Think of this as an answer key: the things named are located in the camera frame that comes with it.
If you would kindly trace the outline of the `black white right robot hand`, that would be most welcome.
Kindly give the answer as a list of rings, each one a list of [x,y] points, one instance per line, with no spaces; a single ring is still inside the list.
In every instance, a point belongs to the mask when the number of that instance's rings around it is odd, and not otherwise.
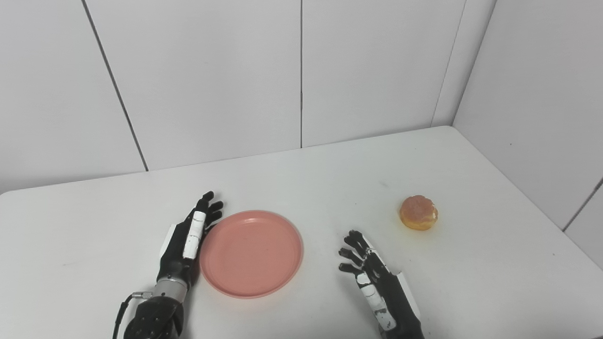
[[[344,242],[347,247],[340,248],[338,254],[348,262],[339,264],[338,269],[354,276],[383,339],[423,339],[420,313],[406,284],[390,271],[361,232],[349,231]]]

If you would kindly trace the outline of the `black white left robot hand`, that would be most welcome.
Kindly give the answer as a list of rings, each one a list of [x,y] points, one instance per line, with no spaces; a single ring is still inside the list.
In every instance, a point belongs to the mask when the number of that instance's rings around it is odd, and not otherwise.
[[[213,199],[213,191],[205,193],[188,216],[171,229],[166,237],[167,243],[160,256],[157,281],[163,278],[179,279],[187,284],[188,288],[194,283],[199,273],[198,255],[202,244],[207,238],[208,233],[216,226],[216,222],[223,215],[222,208],[224,208],[224,203],[222,201],[213,202]],[[184,251],[187,237],[196,212],[201,212],[205,215],[204,223],[199,232],[200,237],[196,250],[190,256],[185,256]]]

